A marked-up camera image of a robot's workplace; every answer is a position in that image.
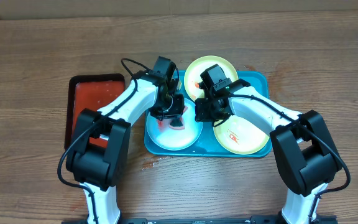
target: black cable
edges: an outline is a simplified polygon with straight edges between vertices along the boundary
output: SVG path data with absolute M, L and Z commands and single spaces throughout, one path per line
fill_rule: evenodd
M 129 59 L 129 58 L 123 58 L 121 59 L 121 64 L 122 66 L 127 70 L 127 72 L 133 76 L 134 74 L 129 70 L 129 68 L 125 65 L 124 61 L 128 61 L 128 62 L 132 62 L 132 63 L 135 63 L 143 68 L 145 68 L 147 71 L 149 71 L 150 69 L 147 68 L 145 65 L 139 63 L 139 62 L 136 62 L 132 59 Z M 99 125 L 102 121 L 104 121 L 106 118 L 108 118 L 110 115 L 112 115 L 113 113 L 115 113 L 120 107 L 122 107 L 125 103 L 127 103 L 136 93 L 137 91 L 137 80 L 136 79 L 133 79 L 134 83 L 135 83 L 135 88 L 134 90 L 132 91 L 132 93 L 130 93 L 130 95 L 125 99 L 123 100 L 121 103 L 119 103 L 117 106 L 115 106 L 110 112 L 108 112 L 107 114 L 105 114 L 101 119 L 97 120 L 95 123 L 93 123 L 90 127 L 88 127 L 84 132 L 82 132 L 78 138 L 76 138 L 73 143 L 70 144 L 70 146 L 67 148 L 67 150 L 63 153 L 63 155 L 61 156 L 60 160 L 59 160 L 59 164 L 58 164 L 58 167 L 57 167 L 57 176 L 59 178 L 59 180 L 67 185 L 67 186 L 70 186 L 70 187 L 76 187 L 76 188 L 79 188 L 79 189 L 84 189 L 86 190 L 88 193 L 89 193 L 89 197 L 91 197 L 91 202 L 92 202 L 92 212 L 93 212 L 93 221 L 98 224 L 99 221 L 98 221 L 98 216 L 96 214 L 96 203 L 95 203 L 95 200 L 94 200 L 94 192 L 92 192 L 92 190 L 87 187 L 87 186 L 84 186 L 84 185 L 80 185 L 80 184 L 74 184 L 74 183 L 71 183 L 67 180 L 65 180 L 62 176 L 62 166 L 63 166 L 63 162 L 67 156 L 67 154 L 70 152 L 70 150 L 73 148 L 73 146 L 81 139 L 83 138 L 83 136 L 90 132 L 90 131 L 93 131 L 93 128 L 97 127 L 97 125 Z
M 225 123 L 229 118 L 230 118 L 230 116 L 228 116 L 227 118 L 224 118 L 224 119 L 223 119 L 221 122 L 219 122 L 217 125 L 215 125 L 216 120 L 213 121 L 213 122 L 212 122 L 212 127 L 213 127 L 213 128 L 218 127 L 219 125 Z
M 177 85 L 178 85 L 178 82 L 179 82 L 179 69 L 178 69 L 178 67 L 175 67 L 175 70 L 177 71 L 177 74 L 178 74 L 178 81 L 177 81 Z
M 349 169 L 347 168 L 345 162 L 339 157 L 338 154 L 336 154 L 333 149 L 331 149 L 323 140 L 321 140 L 319 137 L 317 137 L 313 132 L 311 132 L 307 127 L 303 126 L 302 124 L 300 124 L 299 122 L 295 121 L 294 119 L 290 118 L 289 116 L 287 116 L 284 112 L 276 109 L 274 106 L 272 106 L 271 104 L 267 103 L 266 101 L 264 101 L 263 99 L 260 99 L 256 96 L 249 96 L 249 95 L 235 95 L 235 94 L 232 94 L 232 95 L 229 95 L 229 97 L 243 97 L 243 98 L 249 98 L 249 99 L 252 99 L 252 100 L 257 100 L 261 103 L 263 103 L 265 106 L 269 107 L 271 110 L 273 110 L 274 112 L 278 113 L 281 117 L 291 121 L 292 123 L 296 124 L 299 128 L 303 129 L 304 131 L 306 131 L 312 139 L 314 139 L 315 141 L 318 141 L 320 142 L 324 147 L 326 147 L 329 152 L 331 153 L 332 156 L 335 157 L 335 159 L 337 159 L 339 161 L 339 163 L 343 166 L 343 169 L 345 171 L 345 174 L 346 174 L 346 181 L 345 181 L 345 184 L 343 184 L 342 186 L 339 186 L 339 187 L 335 187 L 333 189 L 326 189 L 326 190 L 322 190 L 320 192 L 318 192 L 316 194 L 316 196 L 314 197 L 314 200 L 313 200 L 313 204 L 311 206 L 311 210 L 310 210 L 310 213 L 309 213 L 309 222 L 311 223 L 312 222 L 312 219 L 313 219 L 313 212 L 316 208 L 316 205 L 317 205 L 317 201 L 319 198 L 321 198 L 321 196 L 325 193 L 330 193 L 330 192 L 338 192 L 340 190 L 343 190 L 345 189 L 347 186 L 349 186 L 349 184 L 351 183 L 351 173 L 349 171 Z

